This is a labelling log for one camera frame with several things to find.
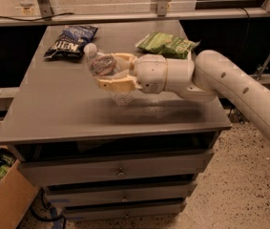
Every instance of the snack bag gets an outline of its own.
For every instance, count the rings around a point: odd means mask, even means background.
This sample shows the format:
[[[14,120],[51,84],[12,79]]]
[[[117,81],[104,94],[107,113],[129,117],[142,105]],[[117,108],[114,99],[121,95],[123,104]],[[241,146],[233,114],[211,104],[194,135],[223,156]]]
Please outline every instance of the snack bag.
[[[66,26],[44,57],[81,58],[84,47],[93,41],[97,30],[98,28],[93,26]]]
[[[190,40],[162,32],[152,32],[135,44],[136,47],[167,58],[186,59],[189,52],[199,45]]]

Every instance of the gray table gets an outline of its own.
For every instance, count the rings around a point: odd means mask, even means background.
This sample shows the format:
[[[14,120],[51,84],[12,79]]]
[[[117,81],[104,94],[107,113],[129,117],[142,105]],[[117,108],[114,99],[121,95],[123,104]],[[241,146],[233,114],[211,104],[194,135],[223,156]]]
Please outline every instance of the gray table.
[[[185,37],[177,21],[97,25],[94,43],[105,52],[140,55],[135,43],[151,31]],[[195,103],[172,93],[133,93],[117,106],[96,87],[84,60],[43,58],[63,26],[48,27],[0,127],[0,144],[36,143],[136,135],[169,135],[230,128],[218,99]]]
[[[185,37],[177,21],[97,26],[94,43],[105,52],[141,55],[135,43],[151,31]],[[231,127],[220,102],[134,92],[129,105],[118,106],[83,59],[43,58],[62,29],[47,28],[0,127],[0,144],[70,221],[179,213],[218,135]]]

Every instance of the speckled floor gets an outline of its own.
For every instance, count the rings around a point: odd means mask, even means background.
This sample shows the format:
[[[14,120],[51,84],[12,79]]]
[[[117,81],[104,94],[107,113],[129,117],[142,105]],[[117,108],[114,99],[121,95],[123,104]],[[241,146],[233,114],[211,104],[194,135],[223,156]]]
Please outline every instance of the speckled floor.
[[[99,228],[270,228],[270,143],[251,123],[233,123],[215,146],[215,155],[197,177],[197,188],[179,215],[68,222],[67,229]],[[50,214],[34,202],[36,212]],[[28,212],[20,229],[59,229],[62,221],[41,222]]]

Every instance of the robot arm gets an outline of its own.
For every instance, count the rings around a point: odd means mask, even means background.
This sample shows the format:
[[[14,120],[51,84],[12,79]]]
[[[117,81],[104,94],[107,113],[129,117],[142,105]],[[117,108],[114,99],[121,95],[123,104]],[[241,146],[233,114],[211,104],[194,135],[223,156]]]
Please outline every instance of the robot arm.
[[[127,77],[99,79],[98,86],[116,92],[173,92],[194,101],[210,101],[220,93],[270,140],[270,91],[215,51],[201,52],[195,64],[146,54],[129,63]]]

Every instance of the drawer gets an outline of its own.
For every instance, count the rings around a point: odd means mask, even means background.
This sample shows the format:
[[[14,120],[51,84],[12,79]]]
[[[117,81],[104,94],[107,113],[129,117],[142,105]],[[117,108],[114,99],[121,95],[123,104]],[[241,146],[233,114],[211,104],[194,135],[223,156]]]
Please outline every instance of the drawer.
[[[172,199],[166,201],[116,205],[107,207],[82,207],[64,210],[68,221],[127,219],[146,216],[178,214],[184,208],[184,200]]]
[[[20,171],[33,184],[40,186],[166,177],[203,172],[213,153],[208,149],[31,162],[22,163]]]
[[[195,181],[180,180],[186,176],[123,180],[122,182],[92,182],[83,188],[48,191],[47,200],[56,207],[86,206],[167,198],[187,198],[195,190]]]
[[[115,156],[173,150],[207,149],[212,147],[217,136],[218,132],[151,135],[118,139],[19,144],[15,145],[15,149],[21,154],[21,161],[51,161],[93,157],[100,154],[103,156]]]

